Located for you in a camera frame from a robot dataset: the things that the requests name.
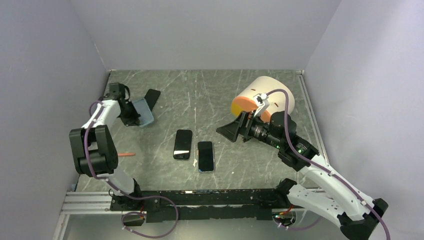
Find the light blue phone case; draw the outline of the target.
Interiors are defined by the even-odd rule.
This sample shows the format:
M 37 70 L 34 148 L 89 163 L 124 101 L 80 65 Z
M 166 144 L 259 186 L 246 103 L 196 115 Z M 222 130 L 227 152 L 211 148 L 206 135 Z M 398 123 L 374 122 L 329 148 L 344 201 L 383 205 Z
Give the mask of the light blue phone case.
M 140 98 L 132 102 L 135 110 L 139 114 L 138 126 L 145 127 L 154 122 L 154 116 L 145 98 Z

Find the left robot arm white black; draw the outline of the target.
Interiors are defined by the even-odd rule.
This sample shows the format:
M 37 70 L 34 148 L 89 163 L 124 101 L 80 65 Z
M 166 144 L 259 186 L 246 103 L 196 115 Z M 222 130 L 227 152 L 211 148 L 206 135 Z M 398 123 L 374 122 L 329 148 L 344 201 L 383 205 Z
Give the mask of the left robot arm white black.
M 110 127 L 117 119 L 125 126 L 140 126 L 140 114 L 130 99 L 129 88 L 122 83 L 109 85 L 102 100 L 82 127 L 69 133 L 74 166 L 80 175 L 108 185 L 130 210 L 142 206 L 143 196 L 135 179 L 119 168 L 119 156 Z

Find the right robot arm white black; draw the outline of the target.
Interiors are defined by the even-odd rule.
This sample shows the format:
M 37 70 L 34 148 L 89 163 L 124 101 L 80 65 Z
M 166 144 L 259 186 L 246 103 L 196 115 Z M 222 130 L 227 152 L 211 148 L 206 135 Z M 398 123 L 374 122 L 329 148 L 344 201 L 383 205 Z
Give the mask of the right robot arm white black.
M 349 240 L 367 240 L 388 209 L 382 198 L 373 199 L 351 185 L 307 140 L 296 133 L 297 124 L 285 111 L 271 115 L 269 122 L 242 111 L 231 123 L 216 132 L 231 142 L 242 136 L 244 142 L 256 139 L 278 149 L 281 161 L 321 187 L 326 196 L 312 192 L 285 178 L 274 189 L 275 202 L 286 208 L 303 207 L 335 224 Z

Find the orange pry stick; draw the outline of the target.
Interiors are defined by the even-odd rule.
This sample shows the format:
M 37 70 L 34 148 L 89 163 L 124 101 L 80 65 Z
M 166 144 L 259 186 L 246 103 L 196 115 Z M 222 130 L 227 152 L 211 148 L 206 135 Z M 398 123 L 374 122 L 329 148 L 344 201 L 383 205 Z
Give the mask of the orange pry stick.
M 119 157 L 132 157 L 132 156 L 135 156 L 135 155 L 136 155 L 135 153 L 131 153 L 131 152 L 128 152 L 128 153 L 119 153 L 118 154 Z

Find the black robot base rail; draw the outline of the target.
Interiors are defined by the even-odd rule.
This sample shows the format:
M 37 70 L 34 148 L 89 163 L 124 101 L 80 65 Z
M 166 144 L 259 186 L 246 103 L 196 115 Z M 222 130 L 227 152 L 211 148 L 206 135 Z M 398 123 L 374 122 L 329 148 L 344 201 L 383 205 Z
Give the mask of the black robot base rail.
M 143 212 L 147 223 L 178 220 L 271 220 L 291 207 L 274 188 L 142 191 L 142 200 L 113 196 L 112 212 Z

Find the aluminium frame rail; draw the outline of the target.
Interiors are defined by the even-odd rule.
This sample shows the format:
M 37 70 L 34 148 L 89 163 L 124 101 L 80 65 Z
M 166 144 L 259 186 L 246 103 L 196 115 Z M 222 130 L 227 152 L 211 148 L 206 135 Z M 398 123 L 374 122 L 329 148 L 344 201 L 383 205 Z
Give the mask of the aluminium frame rail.
M 110 214 L 112 197 L 108 192 L 67 192 L 60 213 L 62 215 Z

